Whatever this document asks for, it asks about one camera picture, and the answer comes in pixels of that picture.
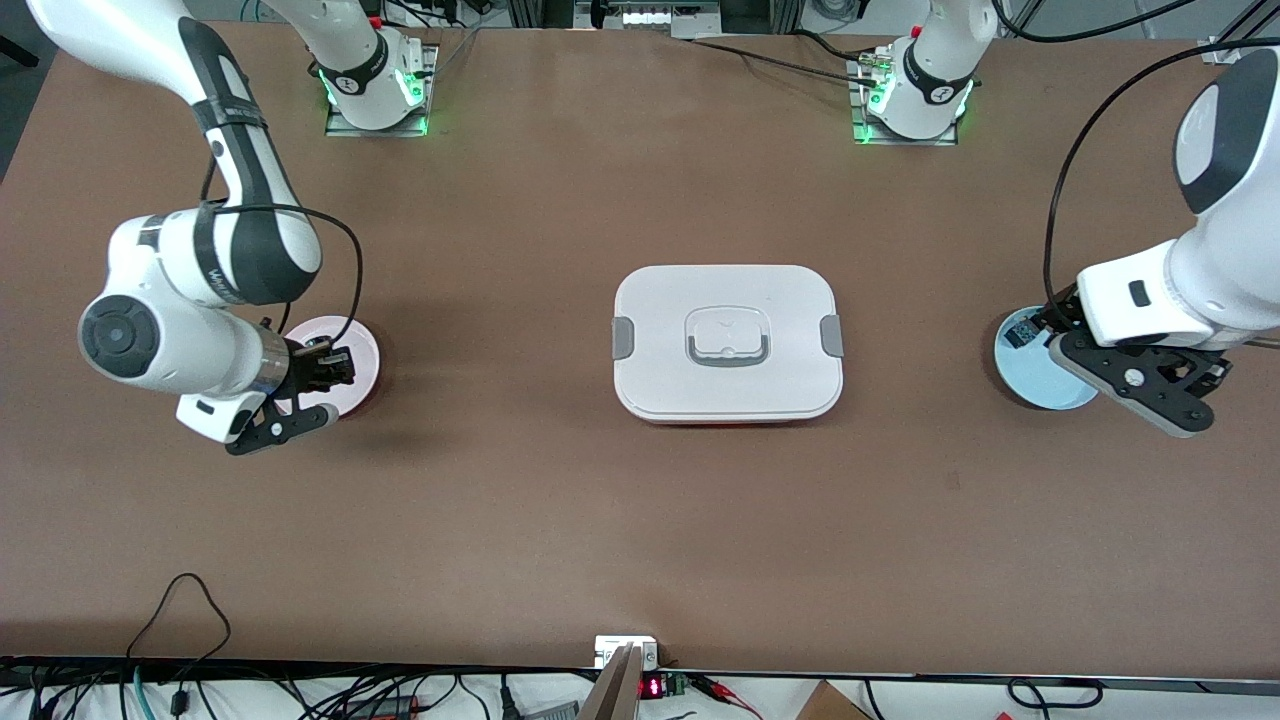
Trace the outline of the pink round plate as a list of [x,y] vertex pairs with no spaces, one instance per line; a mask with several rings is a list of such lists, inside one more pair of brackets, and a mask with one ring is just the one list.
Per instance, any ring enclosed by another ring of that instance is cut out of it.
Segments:
[[[344,316],[315,316],[289,329],[285,337],[300,343],[321,336],[335,338],[344,323]],[[346,348],[355,361],[355,383],[335,386],[324,392],[302,393],[298,397],[298,409],[330,404],[337,407],[339,416],[348,416],[358,411],[372,396],[381,370],[381,354],[374,333],[361,322],[353,320],[348,331],[339,338],[337,347]]]

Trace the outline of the light blue round plate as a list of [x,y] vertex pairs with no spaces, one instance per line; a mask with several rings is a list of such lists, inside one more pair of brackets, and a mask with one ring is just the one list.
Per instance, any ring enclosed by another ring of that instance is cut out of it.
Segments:
[[995,365],[1005,386],[1024,404],[1042,410],[1070,411],[1097,397],[1097,389],[1052,360],[1048,331],[1043,331],[1033,345],[1011,348],[998,334],[1002,323],[993,341]]

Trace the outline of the white lidded lunch box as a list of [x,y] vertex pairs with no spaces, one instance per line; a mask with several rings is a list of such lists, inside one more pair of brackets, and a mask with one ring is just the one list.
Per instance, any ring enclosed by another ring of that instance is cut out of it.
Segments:
[[614,293],[614,392],[655,424],[803,421],[844,389],[835,292],[800,265],[654,265]]

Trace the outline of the small white box device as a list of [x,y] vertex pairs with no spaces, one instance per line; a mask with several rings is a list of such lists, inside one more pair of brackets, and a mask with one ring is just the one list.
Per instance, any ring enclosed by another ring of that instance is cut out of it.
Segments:
[[613,653],[625,646],[636,646],[641,650],[643,670],[655,671],[660,664],[660,646],[652,635],[596,635],[593,653],[593,667],[602,670],[611,661]]

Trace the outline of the beige wedge board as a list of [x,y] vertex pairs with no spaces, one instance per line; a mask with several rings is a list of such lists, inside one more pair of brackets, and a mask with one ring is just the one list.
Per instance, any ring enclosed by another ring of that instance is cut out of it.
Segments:
[[636,720],[644,659],[643,644],[628,642],[617,646],[575,720]]

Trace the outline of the brown cardboard piece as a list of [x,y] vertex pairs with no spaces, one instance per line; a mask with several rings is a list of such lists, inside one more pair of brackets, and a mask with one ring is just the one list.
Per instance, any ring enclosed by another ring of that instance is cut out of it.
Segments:
[[819,680],[795,720],[876,720],[831,682]]

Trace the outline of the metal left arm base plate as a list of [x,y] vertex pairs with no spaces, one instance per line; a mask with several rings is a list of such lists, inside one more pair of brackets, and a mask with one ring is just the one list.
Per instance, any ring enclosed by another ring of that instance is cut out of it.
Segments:
[[972,83],[947,102],[929,105],[918,88],[895,79],[891,59],[861,53],[846,61],[852,137],[869,145],[951,146]]

